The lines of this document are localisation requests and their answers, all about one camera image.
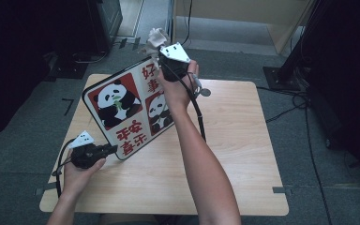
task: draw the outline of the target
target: gray carpet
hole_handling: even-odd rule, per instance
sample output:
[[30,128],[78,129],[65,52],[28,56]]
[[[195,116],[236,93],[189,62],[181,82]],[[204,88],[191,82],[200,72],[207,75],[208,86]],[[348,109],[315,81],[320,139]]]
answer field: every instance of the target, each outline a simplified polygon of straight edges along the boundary
[[[42,82],[0,133],[0,224],[43,224],[49,214],[39,210],[34,195],[49,179],[87,77],[112,74],[143,59],[114,46],[98,63],[91,64],[82,80]],[[285,58],[257,54],[187,50],[199,61],[205,79],[251,81],[267,86],[262,67],[280,67]],[[293,107],[292,97],[259,90],[266,119]],[[74,104],[68,110],[69,101]],[[322,182],[314,172],[308,148],[304,110],[294,110],[269,123],[280,175],[290,206],[286,217],[243,217],[245,224],[360,224],[360,167],[341,150],[328,150],[314,111],[307,110],[312,156]],[[330,215],[327,217],[325,203]],[[96,224],[98,215],[76,214],[75,224]]]

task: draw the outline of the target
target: panda illustration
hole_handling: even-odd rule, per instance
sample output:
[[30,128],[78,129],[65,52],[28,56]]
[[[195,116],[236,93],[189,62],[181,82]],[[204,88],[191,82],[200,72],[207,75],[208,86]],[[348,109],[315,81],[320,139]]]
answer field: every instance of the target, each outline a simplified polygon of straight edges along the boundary
[[98,105],[98,117],[107,128],[113,128],[133,116],[142,106],[140,100],[116,80],[94,96]]
[[148,116],[153,133],[159,132],[173,121],[163,95],[159,95],[151,101]]

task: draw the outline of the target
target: person's left hand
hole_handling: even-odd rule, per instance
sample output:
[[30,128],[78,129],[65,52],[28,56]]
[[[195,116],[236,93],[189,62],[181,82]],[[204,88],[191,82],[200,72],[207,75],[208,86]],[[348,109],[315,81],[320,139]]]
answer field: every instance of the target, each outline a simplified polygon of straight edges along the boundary
[[[71,156],[72,149],[68,151],[67,157]],[[74,166],[71,162],[64,166],[64,188],[63,194],[78,198],[86,188],[92,175],[101,169],[106,162],[105,158],[100,159],[91,168],[85,170]]]

